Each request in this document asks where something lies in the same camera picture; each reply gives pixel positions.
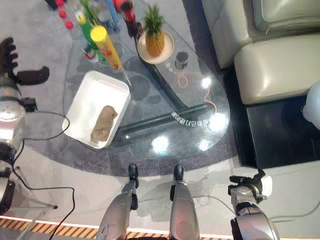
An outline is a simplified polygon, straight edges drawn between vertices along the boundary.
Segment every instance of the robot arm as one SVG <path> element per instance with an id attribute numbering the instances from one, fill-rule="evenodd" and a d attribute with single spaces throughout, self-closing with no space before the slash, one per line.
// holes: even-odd
<path id="1" fill-rule="evenodd" d="M 237 185 L 228 187 L 236 217 L 231 220 L 234 240 L 279 240 L 276 227 L 258 204 L 267 199 L 272 191 L 272 179 L 263 170 L 253 178 L 231 176 Z"/>
<path id="2" fill-rule="evenodd" d="M 9 37 L 0 43 L 0 215 L 11 206 L 15 183 L 10 180 L 14 157 L 23 141 L 26 112 L 37 110 L 36 101 L 22 98 L 19 85 L 37 85 L 48 80 L 49 69 L 20 71 L 14 60 L 18 57 L 14 40 Z"/>

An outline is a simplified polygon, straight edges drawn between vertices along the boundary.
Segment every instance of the black cable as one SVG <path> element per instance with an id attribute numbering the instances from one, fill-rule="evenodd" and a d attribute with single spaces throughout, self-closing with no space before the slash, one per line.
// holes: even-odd
<path id="1" fill-rule="evenodd" d="M 304 214 L 299 214 L 299 215 L 283 215 L 283 216 L 273 216 L 273 217 L 270 217 L 270 220 L 272 219 L 299 219 L 299 218 L 304 218 L 304 217 L 307 217 L 311 214 L 313 214 L 317 209 L 318 207 L 320 206 L 320 201 L 316 204 L 316 206 L 310 210 L 309 212 L 307 213 L 304 213 Z"/>
<path id="2" fill-rule="evenodd" d="M 64 115 L 64 114 L 60 114 L 60 113 L 56 113 L 56 112 L 52 112 L 52 111 L 34 111 L 34 112 L 31 112 L 31 114 L 53 114 L 53 115 L 57 115 L 57 116 L 60 116 L 60 117 L 63 117 L 65 118 L 67 121 L 68 121 L 68 125 L 66 126 L 66 128 L 64 130 L 62 130 L 59 134 L 57 135 L 54 135 L 54 136 L 51 136 L 51 137 L 48 137 L 48 138 L 32 138 L 32 137 L 25 137 L 24 139 L 25 140 L 32 140 L 32 141 L 46 141 L 46 140 L 51 140 L 51 139 L 54 139 L 58 136 L 60 136 L 61 134 L 63 134 L 69 127 L 70 127 L 70 120 L 69 118 Z"/>
<path id="3" fill-rule="evenodd" d="M 68 125 L 66 126 L 66 128 L 61 131 L 59 134 L 57 135 L 54 135 L 52 137 L 48 137 L 48 138 L 31 138 L 31 137 L 26 137 L 24 139 L 22 139 L 22 146 L 21 146 L 21 149 L 19 151 L 19 153 L 16 155 L 16 157 L 14 158 L 14 161 L 12 163 L 12 171 L 13 173 L 17 176 L 17 178 L 22 182 L 22 184 L 29 190 L 32 190 L 32 191 L 37 191 L 37 190 L 55 190 L 55 189 L 71 189 L 72 190 L 72 203 L 73 203 L 73 207 L 71 209 L 71 211 L 59 222 L 59 224 L 55 227 L 55 229 L 53 230 L 49 240 L 51 240 L 55 233 L 57 232 L 58 228 L 61 226 L 61 224 L 67 219 L 67 217 L 70 216 L 70 214 L 75 210 L 76 208 L 76 201 L 75 201 L 75 189 L 73 187 L 69 187 L 69 186 L 61 186 L 61 187 L 42 187 L 42 188 L 33 188 L 33 187 L 30 187 L 28 186 L 25 181 L 21 178 L 21 176 L 16 172 L 15 170 L 15 163 L 17 161 L 17 159 L 20 157 L 22 151 L 24 150 L 25 148 L 25 140 L 32 140 L 32 141 L 47 141 L 47 140 L 51 140 L 51 139 L 54 139 L 58 136 L 60 136 L 61 134 L 63 134 L 69 127 L 70 127 L 70 120 L 69 118 L 64 115 L 64 114 L 60 114 L 60 113 L 56 113 L 56 112 L 51 112 L 51 111 L 35 111 L 33 113 L 40 113 L 40 114 L 53 114 L 53 115 L 57 115 L 57 116 L 60 116 L 60 117 L 63 117 L 65 118 L 67 121 L 68 121 Z"/>
<path id="4" fill-rule="evenodd" d="M 27 189 L 33 190 L 33 191 L 35 191 L 35 190 L 53 190 L 53 189 L 71 189 L 71 190 L 72 190 L 72 202 L 73 202 L 73 207 L 72 207 L 71 211 L 60 221 L 60 223 L 59 223 L 59 224 L 55 227 L 55 229 L 53 230 L 53 232 L 52 232 L 52 234 L 51 234 L 51 236 L 50 236 L 50 238 L 49 238 L 49 240 L 51 240 L 51 239 L 54 237 L 55 233 L 57 232 L 58 228 L 61 226 L 61 224 L 67 219 L 67 217 L 70 216 L 70 214 L 72 214 L 72 212 L 73 212 L 73 211 L 75 210 L 75 208 L 76 208 L 75 189 L 74 189 L 73 187 L 71 187 L 71 186 L 42 187 L 42 188 L 33 188 L 33 187 L 28 186 L 28 185 L 25 183 L 25 181 L 21 178 L 21 176 L 20 176 L 20 175 L 16 172 L 16 170 L 15 170 L 15 163 L 16 163 L 18 157 L 21 155 L 24 147 L 25 147 L 25 140 L 23 139 L 23 140 L 22 140 L 22 147 L 21 147 L 21 149 L 20 149 L 20 152 L 19 152 L 19 153 L 17 154 L 17 156 L 15 157 L 14 162 L 12 163 L 11 166 L 12 166 L 12 171 L 13 171 L 13 173 L 17 176 L 17 178 L 22 182 L 22 184 L 23 184 Z"/>

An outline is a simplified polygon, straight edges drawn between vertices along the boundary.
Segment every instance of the leather sofa cushion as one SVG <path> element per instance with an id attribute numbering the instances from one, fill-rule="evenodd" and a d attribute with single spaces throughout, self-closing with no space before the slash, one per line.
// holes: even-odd
<path id="1" fill-rule="evenodd" d="M 234 67 L 244 104 L 302 96 L 320 80 L 320 34 L 282 37 L 243 47 Z"/>
<path id="2" fill-rule="evenodd" d="M 253 0 L 253 6 L 263 32 L 320 28 L 320 0 Z"/>

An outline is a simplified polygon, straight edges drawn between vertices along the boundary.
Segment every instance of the plastic bottle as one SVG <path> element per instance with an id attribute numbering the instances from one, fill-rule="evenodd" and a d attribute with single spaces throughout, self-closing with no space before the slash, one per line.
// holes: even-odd
<path id="1" fill-rule="evenodd" d="M 92 28 L 90 36 L 111 68 L 114 71 L 120 69 L 122 67 L 122 63 L 110 37 L 108 36 L 107 30 L 102 25 L 95 26 Z"/>
<path id="2" fill-rule="evenodd" d="M 80 25 L 80 27 L 82 29 L 83 36 L 86 39 L 86 41 L 88 42 L 88 44 L 91 46 L 92 49 L 95 50 L 95 52 L 98 54 L 99 58 L 102 61 L 105 61 L 105 57 L 99 51 L 98 46 L 96 45 L 96 43 L 92 40 L 92 38 L 90 36 L 90 32 L 91 32 L 93 27 L 87 21 L 87 18 L 85 16 L 85 14 L 82 11 L 78 10 L 75 13 L 75 18 L 76 18 L 77 22 L 79 23 L 79 25 Z"/>

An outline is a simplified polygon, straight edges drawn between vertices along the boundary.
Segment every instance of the red bottle cap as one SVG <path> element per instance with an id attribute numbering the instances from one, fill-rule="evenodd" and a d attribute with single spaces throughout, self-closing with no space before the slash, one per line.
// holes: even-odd
<path id="1" fill-rule="evenodd" d="M 62 19 L 66 19 L 67 18 L 67 13 L 65 11 L 63 11 L 62 9 L 58 11 L 59 17 Z"/>
<path id="2" fill-rule="evenodd" d="M 72 21 L 66 21 L 64 23 L 65 27 L 69 30 L 73 29 L 74 28 L 74 24 L 72 23 Z"/>
<path id="3" fill-rule="evenodd" d="M 65 5 L 64 0 L 55 0 L 55 3 L 58 5 L 59 8 L 61 8 Z"/>

